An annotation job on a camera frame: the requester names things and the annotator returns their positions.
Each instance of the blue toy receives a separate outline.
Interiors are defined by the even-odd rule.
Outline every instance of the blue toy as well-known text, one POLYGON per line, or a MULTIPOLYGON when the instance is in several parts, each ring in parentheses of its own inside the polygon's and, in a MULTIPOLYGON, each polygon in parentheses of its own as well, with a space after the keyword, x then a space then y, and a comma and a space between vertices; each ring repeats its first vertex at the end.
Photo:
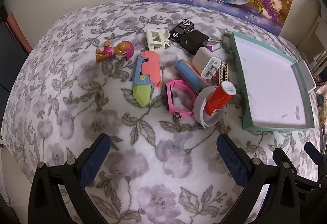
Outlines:
POLYGON ((190 85, 196 94, 199 94, 202 89, 208 87, 207 81, 190 66, 185 60, 181 59, 175 62, 176 71, 190 85))
POLYGON ((142 85, 147 85, 154 87, 154 83, 150 81, 150 75, 143 75, 141 73, 141 68, 142 68, 142 63, 148 61, 148 58, 143 58, 140 55, 137 56, 135 65, 134 65, 134 72, 132 76, 132 82, 134 84, 142 84, 142 85))

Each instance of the toy figure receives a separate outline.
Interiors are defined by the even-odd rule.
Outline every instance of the toy figure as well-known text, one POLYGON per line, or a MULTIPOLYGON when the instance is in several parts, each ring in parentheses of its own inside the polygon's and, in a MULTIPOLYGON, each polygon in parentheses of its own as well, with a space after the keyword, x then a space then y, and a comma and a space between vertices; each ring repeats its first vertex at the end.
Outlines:
POLYGON ((110 44, 110 40, 106 40, 103 43, 103 51, 101 51, 99 48, 96 49, 95 53, 98 55, 95 57, 95 59, 97 63, 101 63, 106 60, 111 62, 115 59, 116 55, 123 56, 128 61, 134 54, 134 46, 129 41, 122 41, 121 43, 118 43, 116 47, 110 47, 110 44))

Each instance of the toy car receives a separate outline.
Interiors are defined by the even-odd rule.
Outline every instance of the toy car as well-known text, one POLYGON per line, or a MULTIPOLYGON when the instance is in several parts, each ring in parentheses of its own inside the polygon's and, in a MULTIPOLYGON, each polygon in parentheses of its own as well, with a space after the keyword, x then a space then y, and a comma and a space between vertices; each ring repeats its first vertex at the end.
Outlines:
POLYGON ((179 42, 180 35, 191 32, 193 28, 194 24, 190 20, 184 19, 171 31, 169 39, 174 42, 179 42))

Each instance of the paper tray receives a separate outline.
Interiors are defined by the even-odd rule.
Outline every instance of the paper tray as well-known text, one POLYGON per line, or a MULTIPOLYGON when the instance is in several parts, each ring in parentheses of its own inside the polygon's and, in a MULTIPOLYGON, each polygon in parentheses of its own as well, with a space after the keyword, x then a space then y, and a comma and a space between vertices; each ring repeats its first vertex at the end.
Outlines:
POLYGON ((230 43, 245 100, 243 129, 302 131, 314 128, 308 89, 297 61, 236 32, 231 35, 230 43))

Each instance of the floral bedspread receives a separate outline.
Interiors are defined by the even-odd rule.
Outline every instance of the floral bedspread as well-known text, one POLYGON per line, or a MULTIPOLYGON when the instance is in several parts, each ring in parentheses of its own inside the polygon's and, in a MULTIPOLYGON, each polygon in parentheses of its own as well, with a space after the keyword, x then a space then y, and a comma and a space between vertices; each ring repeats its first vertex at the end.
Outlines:
MULTIPOLYGON (((320 147, 318 108, 310 94, 316 128, 308 132, 249 132, 241 128, 240 94, 232 31, 264 41, 295 59, 294 45, 238 18, 201 7, 175 3, 118 1, 83 8, 61 17, 26 60, 11 91, 2 124, 4 140, 25 176, 32 181, 39 161, 49 166, 78 157, 100 133, 112 145, 92 186, 86 191, 109 223, 218 223, 242 188, 236 186, 215 141, 227 133, 250 157, 274 164, 272 152, 282 147, 306 178, 318 170, 304 152, 311 141, 320 147), (162 84, 151 103, 140 108, 130 81, 136 56, 146 50, 147 28, 172 29, 182 19, 210 37, 208 44, 229 66, 238 94, 217 125, 202 129, 194 118, 173 118, 164 107, 162 84), (109 39, 135 46, 132 60, 95 62, 95 49, 109 39)), ((191 55, 178 44, 159 52, 162 82, 180 78, 174 61, 191 55)), ((187 100, 174 93, 181 104, 187 100)), ((64 188, 62 195, 79 222, 64 188)), ((254 220, 263 196, 249 216, 254 220)))

